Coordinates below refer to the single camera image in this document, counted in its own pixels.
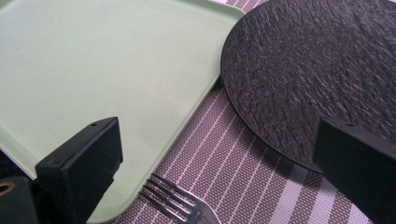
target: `placemat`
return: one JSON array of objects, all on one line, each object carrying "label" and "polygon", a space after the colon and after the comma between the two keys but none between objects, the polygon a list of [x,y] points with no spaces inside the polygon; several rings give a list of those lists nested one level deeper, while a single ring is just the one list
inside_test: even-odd
[{"label": "placemat", "polygon": [[[227,4],[249,11],[263,2]],[[235,114],[221,85],[209,93],[155,173],[204,199],[221,223],[372,223],[323,176],[261,142]],[[173,221],[137,199],[107,223]]]}]

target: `fork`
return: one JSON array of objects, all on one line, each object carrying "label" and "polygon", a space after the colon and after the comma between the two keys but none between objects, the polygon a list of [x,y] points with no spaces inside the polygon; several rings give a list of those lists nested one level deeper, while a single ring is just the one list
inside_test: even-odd
[{"label": "fork", "polygon": [[[139,192],[141,196],[143,196],[147,201],[153,204],[158,210],[160,210],[166,216],[172,218],[173,220],[177,221],[178,223],[183,224],[220,224],[218,217],[216,216],[213,209],[204,202],[203,200],[199,199],[195,195],[191,194],[190,192],[184,190],[181,187],[178,187],[176,184],[172,183],[169,180],[166,180],[159,175],[152,174],[156,179],[160,180],[162,184],[159,184],[151,179],[147,180],[144,189],[147,189],[149,192],[152,193],[149,196],[144,191]],[[176,195],[178,193],[185,198],[179,197]],[[156,196],[161,202],[155,200],[153,195]],[[181,214],[177,215],[169,207],[173,208],[177,213]]]}]

